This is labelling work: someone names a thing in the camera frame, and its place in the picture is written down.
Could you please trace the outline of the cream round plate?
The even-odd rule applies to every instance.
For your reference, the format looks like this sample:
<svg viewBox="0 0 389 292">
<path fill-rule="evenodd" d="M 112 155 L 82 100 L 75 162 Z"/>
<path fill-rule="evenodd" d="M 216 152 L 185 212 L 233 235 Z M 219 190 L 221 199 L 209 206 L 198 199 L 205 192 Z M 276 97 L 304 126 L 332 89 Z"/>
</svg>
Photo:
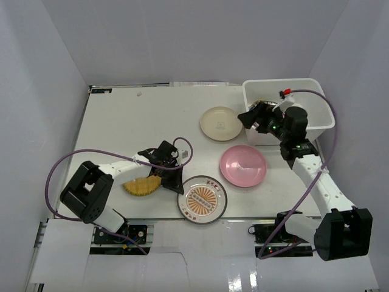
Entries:
<svg viewBox="0 0 389 292">
<path fill-rule="evenodd" d="M 208 109 L 200 118 L 202 132 L 214 141 L 229 141 L 237 137 L 243 125 L 238 119 L 238 113 L 224 106 Z"/>
</svg>

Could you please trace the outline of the green rimmed white plate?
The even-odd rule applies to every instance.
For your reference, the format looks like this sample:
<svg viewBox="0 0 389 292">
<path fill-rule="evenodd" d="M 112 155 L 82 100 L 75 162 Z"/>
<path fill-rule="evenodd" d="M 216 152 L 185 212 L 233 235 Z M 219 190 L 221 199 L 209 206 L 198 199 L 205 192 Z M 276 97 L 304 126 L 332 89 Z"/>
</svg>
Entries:
<svg viewBox="0 0 389 292">
<path fill-rule="evenodd" d="M 253 102 L 251 105 L 249 105 L 249 110 L 253 110 L 259 104 L 265 104 L 266 106 L 275 107 L 277 105 L 277 102 L 272 102 L 269 100 L 257 100 Z"/>
</svg>

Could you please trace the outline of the pink round plate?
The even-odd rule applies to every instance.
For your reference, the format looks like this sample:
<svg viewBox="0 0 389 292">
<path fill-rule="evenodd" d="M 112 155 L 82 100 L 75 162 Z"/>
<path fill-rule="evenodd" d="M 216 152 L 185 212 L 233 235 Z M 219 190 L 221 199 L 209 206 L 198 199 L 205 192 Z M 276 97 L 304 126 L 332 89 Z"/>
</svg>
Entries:
<svg viewBox="0 0 389 292">
<path fill-rule="evenodd" d="M 222 154 L 219 168 L 228 182 L 237 187 L 248 188 L 263 181 L 267 173 L 267 162 L 256 148 L 236 145 Z"/>
</svg>

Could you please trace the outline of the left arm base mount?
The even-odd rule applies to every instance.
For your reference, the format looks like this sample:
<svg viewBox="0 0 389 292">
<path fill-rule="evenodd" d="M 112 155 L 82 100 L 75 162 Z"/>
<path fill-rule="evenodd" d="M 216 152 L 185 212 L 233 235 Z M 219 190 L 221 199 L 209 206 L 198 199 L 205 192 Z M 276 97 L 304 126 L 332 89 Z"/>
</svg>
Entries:
<svg viewBox="0 0 389 292">
<path fill-rule="evenodd" d="M 91 255 L 107 256 L 146 256 L 150 251 L 148 226 L 144 224 L 129 224 L 121 232 L 121 237 L 113 236 L 95 228 Z"/>
</svg>

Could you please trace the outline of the orange sunburst white plate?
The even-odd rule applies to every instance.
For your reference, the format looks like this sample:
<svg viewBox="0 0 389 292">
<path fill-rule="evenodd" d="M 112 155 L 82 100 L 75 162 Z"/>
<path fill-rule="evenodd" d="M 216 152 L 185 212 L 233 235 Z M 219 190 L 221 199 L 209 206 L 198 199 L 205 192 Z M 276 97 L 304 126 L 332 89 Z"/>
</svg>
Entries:
<svg viewBox="0 0 389 292">
<path fill-rule="evenodd" d="M 194 224 L 212 224 L 225 213 L 228 205 L 227 192 L 216 179 L 193 176 L 183 183 L 184 193 L 176 201 L 181 215 Z"/>
</svg>

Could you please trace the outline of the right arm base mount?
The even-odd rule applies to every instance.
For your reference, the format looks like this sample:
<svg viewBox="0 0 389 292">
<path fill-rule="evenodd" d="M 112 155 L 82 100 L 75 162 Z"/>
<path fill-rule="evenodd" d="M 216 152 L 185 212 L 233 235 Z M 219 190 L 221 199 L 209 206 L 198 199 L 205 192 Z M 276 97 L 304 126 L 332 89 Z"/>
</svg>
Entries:
<svg viewBox="0 0 389 292">
<path fill-rule="evenodd" d="M 274 224 L 254 224 L 251 225 L 247 232 L 255 237 L 255 255 L 259 258 L 259 251 L 263 244 L 275 229 Z M 315 249 L 308 242 L 296 237 L 295 235 L 282 236 L 277 234 L 270 243 L 266 246 L 262 253 L 262 257 L 274 254 L 275 252 L 292 246 L 295 243 L 300 242 L 296 247 L 285 251 L 281 254 L 277 254 L 274 257 L 312 257 Z"/>
</svg>

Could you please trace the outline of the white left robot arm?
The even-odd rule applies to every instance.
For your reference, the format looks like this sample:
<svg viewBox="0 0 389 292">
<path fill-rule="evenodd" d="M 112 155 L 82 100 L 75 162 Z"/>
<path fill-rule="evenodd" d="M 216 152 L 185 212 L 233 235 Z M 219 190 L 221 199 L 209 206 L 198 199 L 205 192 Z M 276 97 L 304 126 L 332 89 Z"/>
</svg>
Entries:
<svg viewBox="0 0 389 292">
<path fill-rule="evenodd" d="M 129 229 L 124 217 L 106 205 L 111 190 L 155 176 L 163 188 L 183 194 L 182 160 L 190 156 L 163 141 L 156 149 L 142 150 L 121 161 L 100 165 L 85 161 L 61 192 L 60 201 L 82 222 L 106 229 L 109 238 L 121 243 Z"/>
</svg>

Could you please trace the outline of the round woven bamboo tray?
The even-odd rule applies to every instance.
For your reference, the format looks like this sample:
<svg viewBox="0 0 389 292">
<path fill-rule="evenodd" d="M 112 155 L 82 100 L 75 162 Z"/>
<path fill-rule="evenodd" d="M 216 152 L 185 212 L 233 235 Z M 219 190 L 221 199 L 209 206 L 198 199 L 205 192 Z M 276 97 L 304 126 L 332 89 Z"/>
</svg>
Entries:
<svg viewBox="0 0 389 292">
<path fill-rule="evenodd" d="M 149 176 L 147 178 L 137 178 L 133 181 L 128 181 L 122 186 L 130 195 L 147 196 L 160 187 L 161 180 L 159 176 Z"/>
</svg>

